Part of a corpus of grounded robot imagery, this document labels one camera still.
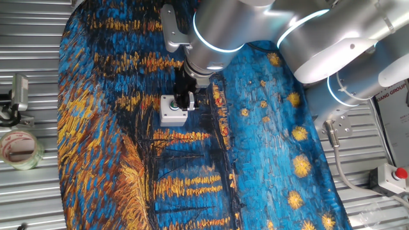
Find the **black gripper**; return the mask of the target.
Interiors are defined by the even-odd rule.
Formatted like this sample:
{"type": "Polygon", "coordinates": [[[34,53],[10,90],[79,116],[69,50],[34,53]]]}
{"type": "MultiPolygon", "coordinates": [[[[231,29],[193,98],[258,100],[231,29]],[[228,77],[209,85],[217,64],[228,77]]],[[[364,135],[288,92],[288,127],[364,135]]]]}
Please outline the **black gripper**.
{"type": "Polygon", "coordinates": [[[174,100],[176,105],[180,109],[194,111],[196,109],[194,93],[199,92],[197,80],[192,78],[183,67],[175,68],[174,74],[174,100]]]}

